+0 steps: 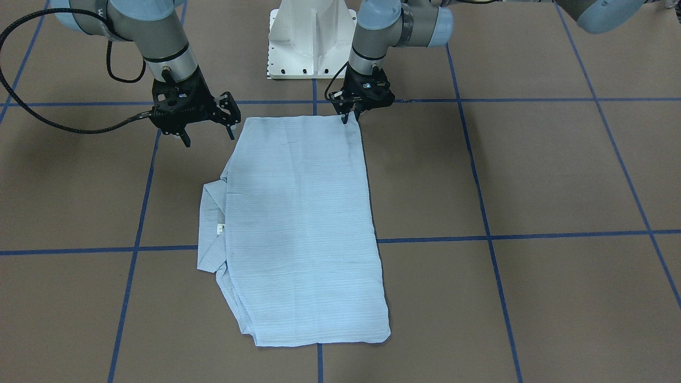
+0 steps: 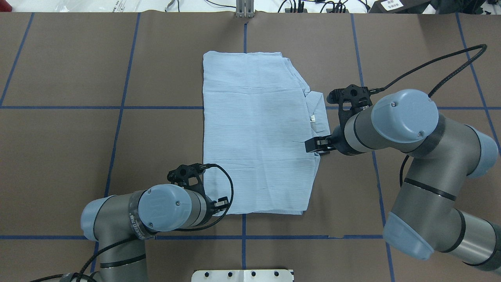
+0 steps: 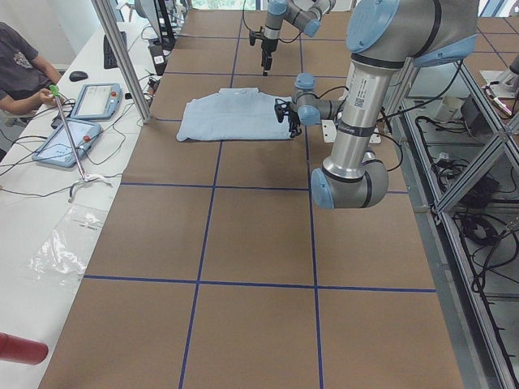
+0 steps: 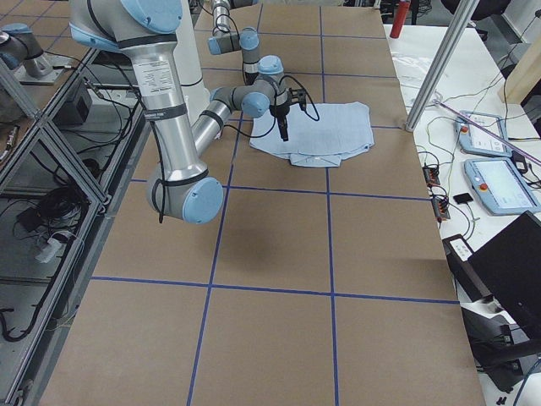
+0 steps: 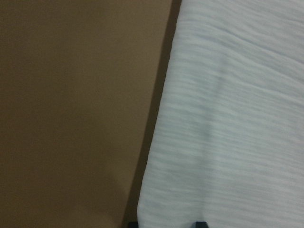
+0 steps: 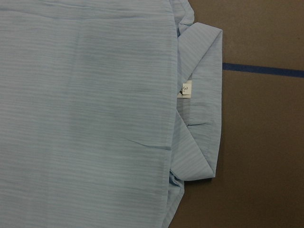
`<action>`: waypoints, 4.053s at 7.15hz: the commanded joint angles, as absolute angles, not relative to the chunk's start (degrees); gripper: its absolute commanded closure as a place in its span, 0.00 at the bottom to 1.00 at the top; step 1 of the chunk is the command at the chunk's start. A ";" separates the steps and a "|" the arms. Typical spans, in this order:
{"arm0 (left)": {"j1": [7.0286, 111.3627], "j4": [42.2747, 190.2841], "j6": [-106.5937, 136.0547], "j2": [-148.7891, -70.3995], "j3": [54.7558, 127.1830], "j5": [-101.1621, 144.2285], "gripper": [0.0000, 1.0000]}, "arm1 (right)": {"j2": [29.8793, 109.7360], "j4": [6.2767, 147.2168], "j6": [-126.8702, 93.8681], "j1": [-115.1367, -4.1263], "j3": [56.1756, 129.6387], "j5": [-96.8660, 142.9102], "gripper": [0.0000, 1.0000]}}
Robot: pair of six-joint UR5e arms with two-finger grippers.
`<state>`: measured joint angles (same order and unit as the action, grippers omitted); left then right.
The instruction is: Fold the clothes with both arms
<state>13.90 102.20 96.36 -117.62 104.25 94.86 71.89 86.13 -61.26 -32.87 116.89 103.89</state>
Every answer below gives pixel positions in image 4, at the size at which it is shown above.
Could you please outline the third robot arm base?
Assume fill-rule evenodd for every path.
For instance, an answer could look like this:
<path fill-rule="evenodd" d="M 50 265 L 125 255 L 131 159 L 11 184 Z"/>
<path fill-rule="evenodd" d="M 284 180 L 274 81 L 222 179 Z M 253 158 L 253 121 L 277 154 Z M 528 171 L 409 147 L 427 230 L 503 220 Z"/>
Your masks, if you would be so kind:
<path fill-rule="evenodd" d="M 24 85 L 54 85 L 72 65 L 70 57 L 47 55 L 33 31 L 23 23 L 1 28 L 1 59 Z"/>

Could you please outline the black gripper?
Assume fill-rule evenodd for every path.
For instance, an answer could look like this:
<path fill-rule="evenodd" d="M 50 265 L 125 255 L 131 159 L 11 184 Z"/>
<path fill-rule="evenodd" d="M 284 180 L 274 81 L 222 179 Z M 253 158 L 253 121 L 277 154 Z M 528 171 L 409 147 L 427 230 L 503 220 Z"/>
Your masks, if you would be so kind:
<path fill-rule="evenodd" d="M 247 73 L 243 72 L 243 82 L 245 85 L 252 85 L 256 78 L 258 77 L 258 73 Z"/>
<path fill-rule="evenodd" d="M 287 128 L 287 115 L 289 114 L 289 112 L 290 107 L 288 103 L 270 106 L 270 114 L 277 120 L 279 134 L 283 141 L 289 140 Z"/>

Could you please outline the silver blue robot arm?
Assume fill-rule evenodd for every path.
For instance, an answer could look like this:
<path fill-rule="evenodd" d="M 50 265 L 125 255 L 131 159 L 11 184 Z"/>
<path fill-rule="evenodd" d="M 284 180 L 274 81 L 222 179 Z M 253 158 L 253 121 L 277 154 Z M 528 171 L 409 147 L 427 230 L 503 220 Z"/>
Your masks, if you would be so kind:
<path fill-rule="evenodd" d="M 147 200 L 160 217 L 201 224 L 220 211 L 223 190 L 200 156 L 233 112 L 253 118 L 269 112 L 286 140 L 292 90 L 281 59 L 260 58 L 248 85 L 222 87 L 198 119 L 189 121 L 179 70 L 174 60 L 183 17 L 179 1 L 72 1 L 70 30 L 82 45 L 127 56 L 142 97 L 160 163 L 147 182 Z"/>
<path fill-rule="evenodd" d="M 242 71 L 245 85 L 252 85 L 259 74 L 260 39 L 254 27 L 239 30 L 231 17 L 231 11 L 255 5 L 257 1 L 215 0 L 210 2 L 212 10 L 212 37 L 207 40 L 211 55 L 229 52 L 242 53 Z"/>

